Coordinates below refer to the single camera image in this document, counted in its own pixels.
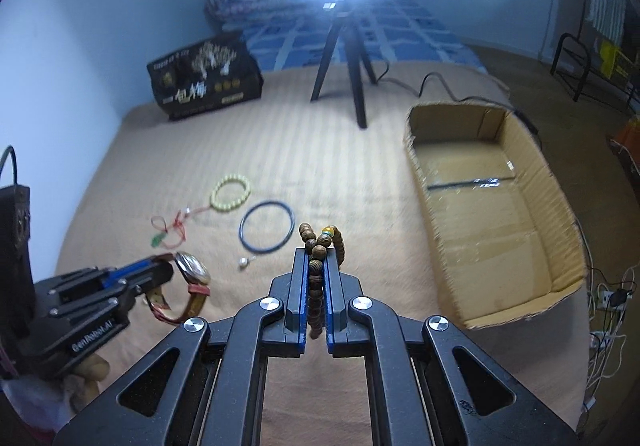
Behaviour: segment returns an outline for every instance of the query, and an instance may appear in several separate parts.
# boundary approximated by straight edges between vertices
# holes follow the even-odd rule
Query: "wooden floor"
[[[489,72],[510,87],[511,102],[540,130],[545,157],[584,228],[595,267],[609,281],[619,281],[640,261],[638,201],[606,140],[622,128],[626,116],[586,98],[574,103],[548,66],[537,61],[490,48],[474,50]],[[602,320],[596,317],[591,328],[601,329]],[[604,438],[608,430],[602,430],[640,375],[640,302],[629,304],[622,331],[628,335],[622,367],[614,378],[603,380],[585,439]],[[617,357],[614,350],[608,372]]]

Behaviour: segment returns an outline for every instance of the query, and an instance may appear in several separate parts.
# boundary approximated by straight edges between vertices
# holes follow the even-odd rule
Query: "red string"
[[[178,243],[167,244],[164,241],[161,241],[160,246],[164,247],[165,249],[176,249],[180,247],[187,240],[187,232],[184,227],[184,222],[189,217],[192,217],[193,215],[197,215],[199,213],[203,213],[204,211],[208,211],[209,209],[210,209],[210,206],[199,207],[198,209],[194,209],[193,211],[189,211],[188,213],[184,213],[180,209],[176,213],[174,221],[171,223],[171,225],[166,225],[166,220],[164,219],[164,217],[160,217],[158,215],[151,217],[151,225],[156,231],[159,231],[160,233],[165,233],[167,235],[169,234],[170,231],[174,231],[180,237],[180,240],[178,241]]]

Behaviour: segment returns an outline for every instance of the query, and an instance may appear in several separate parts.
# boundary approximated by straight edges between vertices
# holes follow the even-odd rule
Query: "beige sheet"
[[[414,86],[430,70],[441,72],[459,96],[506,101],[500,86],[471,68],[443,63],[397,63],[391,74]],[[309,103],[316,68],[267,74],[262,99],[169,123],[154,104],[127,116],[72,221],[58,272],[90,265],[123,265],[152,254],[152,215],[167,218],[185,206],[207,204],[210,189],[227,173],[249,177],[248,204],[213,211],[187,223],[181,249],[198,256],[212,275],[209,320],[229,317],[264,296],[271,279],[290,271],[297,235],[244,272],[248,253],[238,241],[246,207],[281,199],[296,222],[334,223],[346,246],[344,272],[360,278],[364,292],[398,314],[425,318],[438,312],[426,233],[402,146],[405,116],[417,100],[393,84],[365,86],[369,129],[358,129],[347,71],[330,69],[317,103]],[[434,80],[423,100],[447,100]],[[256,244],[286,231],[276,209],[256,213],[246,227]],[[178,274],[167,288],[179,305]],[[577,425],[588,362],[585,291],[531,321],[470,333],[569,425]],[[105,346],[108,382],[129,368],[171,328],[142,303],[131,326]],[[271,360],[262,441],[268,445],[370,444],[369,411],[361,360],[332,360],[324,336],[300,360]]]

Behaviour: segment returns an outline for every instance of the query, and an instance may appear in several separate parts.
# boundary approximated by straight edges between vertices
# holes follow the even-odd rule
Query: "black package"
[[[257,99],[262,74],[241,31],[223,32],[146,66],[156,102],[169,119]]]

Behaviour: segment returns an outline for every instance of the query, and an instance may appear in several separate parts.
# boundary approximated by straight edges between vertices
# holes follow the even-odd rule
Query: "silver screw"
[[[353,299],[353,301],[351,302],[351,305],[353,305],[356,309],[359,309],[361,311],[366,311],[367,309],[371,308],[371,306],[373,305],[373,302],[371,301],[370,298],[367,298],[366,296],[358,296],[357,298]]]
[[[189,318],[184,322],[183,326],[187,332],[200,332],[204,328],[204,320],[202,318]]]
[[[449,322],[447,321],[447,318],[444,318],[442,316],[431,316],[428,323],[429,326],[435,331],[442,332],[449,328]]]
[[[262,298],[260,300],[260,307],[262,307],[266,311],[272,311],[280,307],[280,300],[277,298],[272,298],[271,296],[267,296],[267,298]]]

